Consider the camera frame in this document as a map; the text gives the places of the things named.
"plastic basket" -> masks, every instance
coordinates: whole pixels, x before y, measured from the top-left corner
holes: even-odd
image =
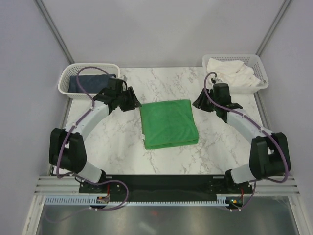
[[[68,92],[69,77],[73,75],[77,75],[77,72],[86,66],[99,67],[109,74],[115,74],[117,78],[120,77],[121,75],[121,69],[119,68],[119,66],[115,64],[95,64],[95,63],[71,64],[67,66],[64,69],[63,73],[61,74],[59,84],[58,84],[59,92],[61,92],[62,94],[66,94],[68,97],[72,99],[89,99],[84,93],[69,93]],[[103,74],[103,72],[97,69],[85,69],[80,73],[80,75],[98,75],[98,74]]]
[[[231,60],[241,60],[245,65],[253,68],[254,75],[262,81],[262,84],[257,87],[231,87],[229,86],[229,91],[233,94],[253,94],[260,89],[268,87],[268,77],[265,73],[264,66],[261,59],[257,55],[252,54],[209,54],[205,55],[202,60],[202,65],[204,69],[204,74],[207,74],[206,66],[209,59],[213,58],[219,61],[231,61]]]

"white cloth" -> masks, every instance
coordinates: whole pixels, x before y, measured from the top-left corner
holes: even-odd
[[[254,70],[240,60],[219,61],[209,59],[207,72],[215,72],[217,78],[231,87],[256,87],[261,80],[254,76]]]

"table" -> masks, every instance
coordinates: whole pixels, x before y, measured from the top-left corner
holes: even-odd
[[[121,69],[128,86],[141,103],[190,99],[195,101],[202,88],[202,68]],[[232,95],[255,121],[261,123],[252,94]],[[73,100],[67,123],[73,123],[90,107],[90,101]],[[196,145],[145,150],[141,136],[139,109],[119,108],[102,120],[85,141],[88,160],[107,174],[224,174],[248,163],[250,144],[215,113],[192,106],[199,132]]]

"folded green cloth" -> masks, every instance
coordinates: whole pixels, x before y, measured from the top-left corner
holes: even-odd
[[[146,149],[198,143],[189,99],[143,104],[140,114]]]

